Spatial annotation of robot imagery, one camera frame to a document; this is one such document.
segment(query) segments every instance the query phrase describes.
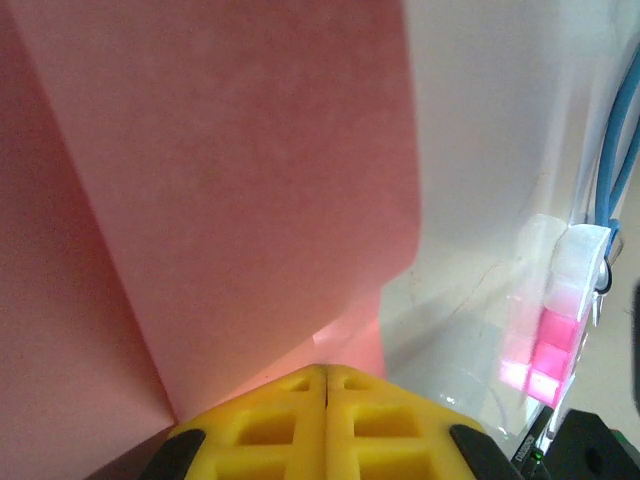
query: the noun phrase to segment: translucent plastic block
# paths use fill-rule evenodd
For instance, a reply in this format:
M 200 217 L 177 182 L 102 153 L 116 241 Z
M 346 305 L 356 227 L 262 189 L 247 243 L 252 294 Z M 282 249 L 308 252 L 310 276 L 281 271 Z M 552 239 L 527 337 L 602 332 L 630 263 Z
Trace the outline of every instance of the translucent plastic block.
M 576 321 L 584 316 L 611 230 L 573 225 L 562 235 L 551 262 L 545 307 Z

